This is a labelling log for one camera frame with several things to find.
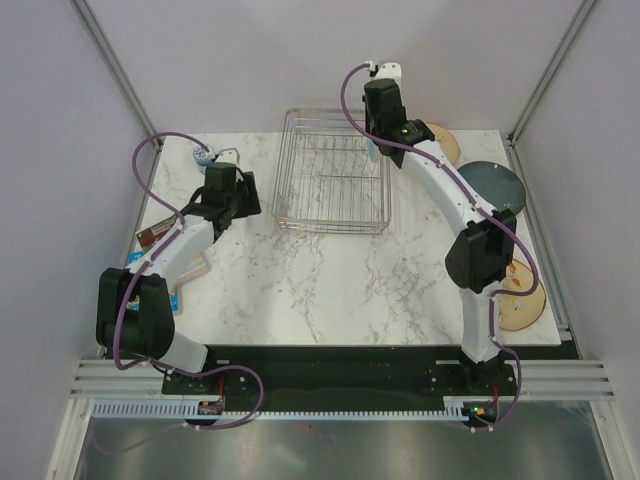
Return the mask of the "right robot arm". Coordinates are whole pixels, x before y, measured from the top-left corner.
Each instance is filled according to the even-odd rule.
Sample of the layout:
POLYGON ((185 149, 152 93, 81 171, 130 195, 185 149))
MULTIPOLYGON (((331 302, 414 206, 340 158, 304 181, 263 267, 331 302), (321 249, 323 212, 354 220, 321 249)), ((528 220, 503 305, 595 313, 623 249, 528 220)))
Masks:
POLYGON ((458 368, 457 377, 465 391, 481 393, 494 381, 488 362, 499 355, 490 332, 489 293, 505 278, 513 259, 515 215, 508 209, 499 212, 475 193, 427 125, 407 118, 394 80, 367 82, 363 101, 367 134, 382 154, 424 189, 455 235, 445 268, 460 290, 461 350, 469 359, 458 368))

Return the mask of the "blue and cream plate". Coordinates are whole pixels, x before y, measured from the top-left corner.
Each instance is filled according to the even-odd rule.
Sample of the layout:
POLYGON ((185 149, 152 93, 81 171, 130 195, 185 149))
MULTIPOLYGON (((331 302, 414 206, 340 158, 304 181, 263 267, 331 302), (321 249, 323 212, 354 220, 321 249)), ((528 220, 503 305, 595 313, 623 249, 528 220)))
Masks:
POLYGON ((371 162, 375 162, 377 158, 377 147, 371 139, 366 140, 368 158, 371 162))

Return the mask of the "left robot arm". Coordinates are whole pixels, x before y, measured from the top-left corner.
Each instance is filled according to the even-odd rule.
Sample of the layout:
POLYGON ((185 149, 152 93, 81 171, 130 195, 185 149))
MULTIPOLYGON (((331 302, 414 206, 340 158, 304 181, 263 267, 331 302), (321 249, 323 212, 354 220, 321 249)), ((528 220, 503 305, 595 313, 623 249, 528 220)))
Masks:
POLYGON ((208 393, 219 382, 209 349, 176 330, 170 291, 196 257, 232 222, 261 213, 255 175, 228 162, 207 167, 204 185, 177 214, 171 229, 125 268, 108 268, 98 289, 96 340, 112 350, 185 372, 185 382, 208 393))

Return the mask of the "cream plate with yellow bird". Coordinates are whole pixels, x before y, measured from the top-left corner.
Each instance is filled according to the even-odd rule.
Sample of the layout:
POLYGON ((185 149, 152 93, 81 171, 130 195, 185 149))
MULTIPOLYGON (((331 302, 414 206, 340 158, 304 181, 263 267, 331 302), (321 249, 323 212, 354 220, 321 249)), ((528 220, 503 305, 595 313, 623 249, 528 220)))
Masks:
MULTIPOLYGON (((506 277, 501 287, 504 290, 522 293, 527 291, 534 280, 531 269, 518 260, 507 267, 506 277)), ((541 282, 536 290, 527 296, 499 296, 499 327, 504 331, 516 332, 533 325, 543 314, 547 296, 541 282)))

